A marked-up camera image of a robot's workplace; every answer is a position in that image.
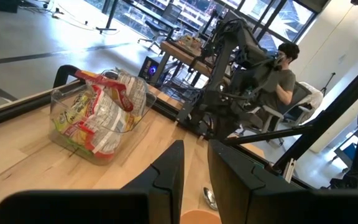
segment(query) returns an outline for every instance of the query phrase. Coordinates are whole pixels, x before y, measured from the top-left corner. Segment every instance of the chair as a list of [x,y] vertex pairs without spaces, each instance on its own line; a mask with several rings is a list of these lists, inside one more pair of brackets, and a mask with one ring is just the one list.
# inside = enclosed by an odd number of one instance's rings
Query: chair
[[[262,129],[243,127],[244,130],[247,129],[258,134],[266,133],[269,131],[276,131],[278,124],[284,120],[284,116],[309,94],[311,94],[311,92],[306,87],[296,82],[293,90],[292,101],[289,105],[284,105],[283,103],[280,104],[278,111],[272,109],[269,106],[262,105],[261,108],[269,113],[268,118],[263,123]],[[280,138],[279,141],[280,146],[282,146],[284,140]]]
[[[165,8],[165,10],[162,14],[162,17],[164,19],[170,21],[171,23],[176,23],[180,13],[181,13],[181,8],[179,6],[175,6],[174,4],[170,3]],[[167,28],[165,26],[161,26],[160,24],[152,22],[152,21],[146,21],[145,23],[147,26],[150,27],[154,36],[152,39],[141,38],[137,42],[139,43],[141,40],[146,41],[146,42],[151,42],[152,44],[150,45],[149,50],[153,47],[153,45],[156,45],[157,47],[160,48],[159,44],[157,43],[157,39],[159,37],[167,36],[167,34],[169,33],[169,30],[167,30]]]

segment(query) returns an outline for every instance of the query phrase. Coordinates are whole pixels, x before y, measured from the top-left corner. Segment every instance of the man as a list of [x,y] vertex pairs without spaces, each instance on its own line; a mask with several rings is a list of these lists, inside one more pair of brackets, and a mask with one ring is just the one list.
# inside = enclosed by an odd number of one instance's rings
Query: man
[[295,74],[290,70],[290,63],[298,58],[299,47],[293,43],[285,43],[278,46],[278,53],[283,57],[282,70],[278,72],[280,81],[275,92],[261,93],[259,100],[262,104],[278,110],[281,104],[289,105],[292,101],[293,89],[295,86]]

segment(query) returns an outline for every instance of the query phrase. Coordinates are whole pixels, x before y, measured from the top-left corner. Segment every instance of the desk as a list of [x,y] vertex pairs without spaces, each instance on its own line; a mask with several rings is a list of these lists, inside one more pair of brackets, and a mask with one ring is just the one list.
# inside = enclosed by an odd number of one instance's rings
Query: desk
[[[183,63],[186,65],[190,65],[191,62],[193,61],[194,57],[187,54],[186,52],[178,49],[177,47],[175,47],[174,45],[163,41],[161,43],[161,51],[165,52],[163,58],[161,59],[160,65],[157,68],[157,71],[155,72],[153,78],[152,78],[152,83],[157,83],[162,71],[164,70],[165,65],[168,62],[168,59],[170,56],[178,59],[181,63],[179,63],[178,67],[180,67]],[[198,81],[198,79],[200,78],[201,74],[205,75],[207,77],[209,77],[211,75],[212,72],[212,68],[208,67],[206,64],[197,61],[194,65],[194,70],[196,70],[198,72],[198,74],[195,76],[194,80],[192,81],[192,85],[194,86],[195,83]],[[229,82],[230,80],[228,78],[225,77],[225,80],[227,82]]]
[[[109,19],[108,19],[107,24],[106,24],[106,28],[104,28],[104,29],[97,28],[97,30],[99,30],[100,33],[102,33],[102,31],[104,31],[104,30],[109,30],[110,29],[111,21],[112,21],[112,19],[114,17],[114,13],[116,11],[118,1],[120,1],[120,0],[115,0],[113,2],[112,6],[111,6],[111,11],[110,11]],[[127,1],[124,1],[124,0],[122,0],[122,1],[127,3],[127,4],[129,4],[130,6],[133,6],[136,9],[140,10],[141,12],[143,12],[146,15],[150,16],[152,19],[155,19],[158,22],[166,25],[171,30],[176,29],[178,27],[175,24],[173,24],[172,22],[166,20],[166,18],[162,17],[161,15],[158,15],[157,13],[151,11],[150,9],[148,9],[147,7],[145,7],[142,4],[139,4],[138,2],[127,2]]]
[[[77,84],[78,81],[65,86]],[[175,108],[181,108],[179,102],[159,90],[150,86],[150,91]],[[0,109],[38,95],[2,105]],[[201,193],[203,187],[211,187],[207,141],[150,110],[134,130],[134,141],[122,148],[110,165],[96,166],[49,140],[49,111],[49,105],[43,106],[0,124],[0,201],[29,189],[119,189],[148,167],[174,140],[182,139],[185,186],[181,212],[196,208],[212,212]],[[246,146],[263,156],[260,149]]]

